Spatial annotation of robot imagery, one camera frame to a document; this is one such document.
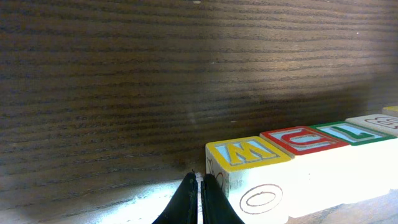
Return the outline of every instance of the yellow border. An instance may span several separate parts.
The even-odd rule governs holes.
[[[218,150],[216,149],[216,146],[219,146],[222,144],[227,144],[227,143],[231,143],[231,142],[243,142],[243,141],[249,141],[249,140],[257,141],[265,148],[267,148],[267,149],[271,150],[273,153],[277,154],[279,157],[274,158],[274,159],[266,159],[263,161],[250,162],[248,164],[231,166],[229,164],[229,162],[227,160],[225,160],[225,158],[221,155],[221,153],[219,153]],[[212,153],[212,155],[217,160],[217,162],[220,164],[220,166],[225,171],[228,171],[228,172],[250,169],[250,168],[255,168],[255,167],[260,167],[260,166],[266,166],[266,165],[276,164],[276,163],[280,163],[280,162],[287,162],[287,161],[291,160],[291,158],[288,155],[286,155],[284,152],[282,152],[280,149],[278,149],[277,147],[273,146],[271,143],[267,142],[266,140],[264,140],[258,136],[239,138],[239,139],[230,139],[230,140],[217,141],[217,142],[209,142],[206,144],[206,148]]]
[[[398,106],[388,106],[383,108],[385,110],[398,111]]]

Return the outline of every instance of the alphabet block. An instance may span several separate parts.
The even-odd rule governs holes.
[[[301,217],[344,203],[348,143],[306,126],[266,131],[260,136],[294,157],[296,186],[291,190],[289,215]]]
[[[398,136],[398,118],[384,114],[372,114],[356,118],[348,118],[346,122],[357,124],[383,133]]]
[[[394,116],[398,118],[398,106],[388,106],[383,108],[383,114],[389,115],[389,116]]]
[[[384,174],[389,172],[385,170],[385,161],[389,159],[388,154],[391,156],[397,154],[396,150],[393,151],[390,147],[396,142],[396,137],[347,122],[319,124],[311,128],[354,146],[346,151],[345,175],[347,178],[344,182],[340,181],[340,184],[345,184],[347,191],[350,192],[345,203],[380,196],[393,185],[387,178],[388,175]]]
[[[285,223],[290,157],[259,137],[206,144],[206,172],[245,223]]]

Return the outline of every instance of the dark wooden surface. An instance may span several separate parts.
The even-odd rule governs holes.
[[[396,1],[1,1],[0,16],[0,223],[101,217],[204,173],[206,142],[398,104]]]

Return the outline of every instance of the red border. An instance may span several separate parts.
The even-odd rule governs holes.
[[[307,131],[311,131],[311,132],[316,133],[318,135],[321,135],[321,136],[323,136],[325,138],[331,139],[331,140],[335,141],[336,143],[331,144],[329,146],[320,146],[320,147],[316,147],[316,148],[313,148],[313,149],[307,149],[307,150],[304,150],[304,151],[299,151],[299,150],[293,148],[292,146],[290,146],[290,145],[288,145],[288,144],[286,144],[286,143],[280,141],[279,139],[274,138],[273,136],[270,135],[270,133],[276,133],[276,132],[281,132],[281,131],[289,131],[289,130],[298,129],[298,128],[304,128]],[[267,139],[275,142],[276,144],[282,146],[283,148],[285,148],[289,152],[291,152],[291,153],[293,153],[295,155],[298,155],[298,156],[306,155],[306,154],[310,154],[310,153],[314,153],[314,152],[325,151],[325,150],[328,150],[328,149],[335,149],[337,147],[349,146],[349,144],[347,142],[344,142],[344,141],[341,141],[341,140],[339,140],[337,138],[334,138],[332,136],[323,134],[322,132],[314,130],[314,129],[308,127],[308,126],[296,126],[296,127],[293,127],[293,128],[283,128],[283,129],[278,129],[278,130],[273,130],[273,131],[264,131],[264,132],[260,133],[260,135],[263,135]]]

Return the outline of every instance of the carved circle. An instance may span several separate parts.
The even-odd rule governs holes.
[[[259,205],[253,205],[249,203],[249,200],[254,199],[255,197],[264,195],[264,194],[272,194],[274,198],[268,202],[261,203]],[[283,191],[281,187],[275,184],[262,184],[257,187],[253,187],[248,190],[241,198],[239,206],[244,213],[251,215],[258,215],[262,213],[266,213],[280,203],[283,198]]]

